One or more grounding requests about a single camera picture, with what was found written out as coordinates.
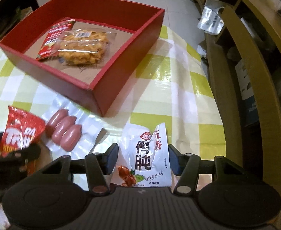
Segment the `vacuum pack pink sausages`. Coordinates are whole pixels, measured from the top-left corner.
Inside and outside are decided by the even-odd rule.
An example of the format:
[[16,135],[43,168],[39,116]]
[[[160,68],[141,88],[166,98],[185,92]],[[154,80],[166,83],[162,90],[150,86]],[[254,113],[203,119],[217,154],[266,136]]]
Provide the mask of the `vacuum pack pink sausages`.
[[60,95],[42,118],[46,122],[42,142],[53,160],[64,155],[83,159],[107,133],[100,119]]

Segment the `red chip snack bag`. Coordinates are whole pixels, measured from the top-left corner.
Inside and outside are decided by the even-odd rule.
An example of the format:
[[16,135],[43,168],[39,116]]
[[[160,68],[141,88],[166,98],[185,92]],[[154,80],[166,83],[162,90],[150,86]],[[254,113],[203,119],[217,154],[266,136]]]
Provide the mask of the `red chip snack bag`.
[[0,140],[0,157],[7,157],[13,151],[37,143],[46,126],[43,119],[28,111],[12,105],[8,106],[8,110],[6,129]]

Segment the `clear pack crispy snack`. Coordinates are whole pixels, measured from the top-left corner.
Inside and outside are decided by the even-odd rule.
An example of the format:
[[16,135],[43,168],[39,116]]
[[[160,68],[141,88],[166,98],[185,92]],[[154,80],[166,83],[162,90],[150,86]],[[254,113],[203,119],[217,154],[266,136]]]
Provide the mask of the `clear pack crispy snack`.
[[117,33],[102,29],[69,30],[56,42],[55,56],[67,65],[98,65],[108,53]]

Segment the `red drink powder sachet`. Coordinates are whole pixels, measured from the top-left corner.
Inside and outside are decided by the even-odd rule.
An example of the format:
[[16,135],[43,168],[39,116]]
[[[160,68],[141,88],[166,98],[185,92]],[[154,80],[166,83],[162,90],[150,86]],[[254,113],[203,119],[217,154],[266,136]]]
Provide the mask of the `red drink powder sachet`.
[[47,32],[47,35],[37,54],[36,60],[42,61],[54,56],[56,53],[56,42],[58,41],[59,37],[63,32],[71,30],[74,24],[75,19],[65,19],[53,24]]

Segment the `red cardboard tray box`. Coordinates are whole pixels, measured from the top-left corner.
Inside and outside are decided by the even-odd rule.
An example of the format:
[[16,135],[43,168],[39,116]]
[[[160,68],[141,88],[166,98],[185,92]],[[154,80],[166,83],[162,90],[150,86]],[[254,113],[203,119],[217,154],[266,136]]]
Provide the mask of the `red cardboard tray box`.
[[0,47],[16,67],[103,116],[157,41],[164,13],[125,0],[51,0]]

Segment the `wooden shelf unit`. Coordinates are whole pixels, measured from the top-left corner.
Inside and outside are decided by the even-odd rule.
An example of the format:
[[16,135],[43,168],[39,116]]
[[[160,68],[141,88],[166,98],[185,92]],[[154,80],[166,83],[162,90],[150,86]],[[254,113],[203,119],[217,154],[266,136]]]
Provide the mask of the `wooden shelf unit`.
[[[193,1],[202,11],[206,0]],[[281,1],[219,1],[224,26],[205,42],[226,156],[281,197]]]

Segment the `silver foil bag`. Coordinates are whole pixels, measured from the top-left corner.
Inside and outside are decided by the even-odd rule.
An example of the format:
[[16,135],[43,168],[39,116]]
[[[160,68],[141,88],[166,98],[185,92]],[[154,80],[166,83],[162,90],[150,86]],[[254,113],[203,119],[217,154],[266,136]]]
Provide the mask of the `silver foil bag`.
[[219,0],[206,0],[197,28],[210,35],[218,35],[224,26],[219,14],[224,10],[225,5]]

